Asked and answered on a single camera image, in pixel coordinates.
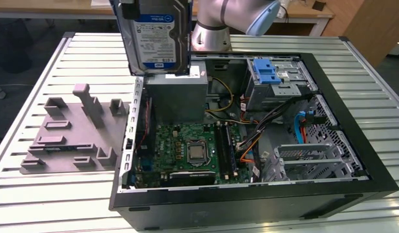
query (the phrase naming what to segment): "motherboard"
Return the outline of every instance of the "motherboard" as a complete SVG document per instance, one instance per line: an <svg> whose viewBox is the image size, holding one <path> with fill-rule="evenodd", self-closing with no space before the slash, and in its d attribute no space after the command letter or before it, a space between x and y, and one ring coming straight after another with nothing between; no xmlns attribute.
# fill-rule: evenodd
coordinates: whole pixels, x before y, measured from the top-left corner
<svg viewBox="0 0 399 233"><path fill-rule="evenodd" d="M139 158L138 187L247 183L247 167L237 167L239 141L237 124L158 125L154 156Z"/></svg>

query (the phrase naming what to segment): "wooden desk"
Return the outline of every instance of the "wooden desk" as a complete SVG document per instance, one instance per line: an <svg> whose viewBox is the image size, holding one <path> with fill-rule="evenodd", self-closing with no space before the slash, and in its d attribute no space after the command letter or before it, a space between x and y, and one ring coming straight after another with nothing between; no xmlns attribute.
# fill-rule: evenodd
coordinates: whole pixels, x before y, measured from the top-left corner
<svg viewBox="0 0 399 233"><path fill-rule="evenodd" d="M6 18L54 18L54 19L114 19L110 8L91 8L91 0L0 0L0 17ZM327 7L323 11L311 9L314 0L294 0L287 8L288 22L314 24L310 35L319 36L334 13ZM193 5L195 19L197 4Z"/></svg>

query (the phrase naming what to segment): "blue hard drive label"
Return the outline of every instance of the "blue hard drive label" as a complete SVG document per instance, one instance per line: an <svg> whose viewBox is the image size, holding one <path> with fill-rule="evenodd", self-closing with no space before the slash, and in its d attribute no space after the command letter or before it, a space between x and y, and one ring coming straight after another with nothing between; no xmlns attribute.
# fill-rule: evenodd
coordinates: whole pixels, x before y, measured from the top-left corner
<svg viewBox="0 0 399 233"><path fill-rule="evenodd" d="M174 17L141 15L133 27L142 64L150 69L171 68L175 64L175 48L169 33L174 28Z"/></svg>

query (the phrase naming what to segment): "green motherboard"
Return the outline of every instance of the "green motherboard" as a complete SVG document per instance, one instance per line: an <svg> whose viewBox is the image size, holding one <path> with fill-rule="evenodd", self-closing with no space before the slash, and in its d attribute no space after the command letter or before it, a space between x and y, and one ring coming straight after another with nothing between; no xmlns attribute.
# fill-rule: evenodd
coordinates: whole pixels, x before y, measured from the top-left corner
<svg viewBox="0 0 399 233"><path fill-rule="evenodd" d="M178 124L158 125L155 128L155 148L151 163L151 176L158 173L201 172L215 173L214 184L247 183L247 168L235 167L234 175L227 177L219 174L218 149L214 124ZM238 126L229 128L229 140L233 145L239 142ZM154 177L143 176L146 187L157 187L159 183Z"/></svg>

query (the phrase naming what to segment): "metal slatted table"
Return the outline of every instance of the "metal slatted table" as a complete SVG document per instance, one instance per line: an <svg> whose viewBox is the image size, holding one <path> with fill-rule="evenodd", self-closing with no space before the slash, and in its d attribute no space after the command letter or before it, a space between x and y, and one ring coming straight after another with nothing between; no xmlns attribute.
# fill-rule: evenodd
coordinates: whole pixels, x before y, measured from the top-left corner
<svg viewBox="0 0 399 233"><path fill-rule="evenodd" d="M233 36L235 51L308 52L330 78L399 185L399 98L352 45L336 37ZM76 33L62 38L0 145L0 233L133 232L107 210L113 172L22 175L26 148L46 114L49 97L78 102L70 91L89 83L99 101L131 100L134 78L119 34ZM399 192L328 219L209 227L182 232L399 232Z"/></svg>

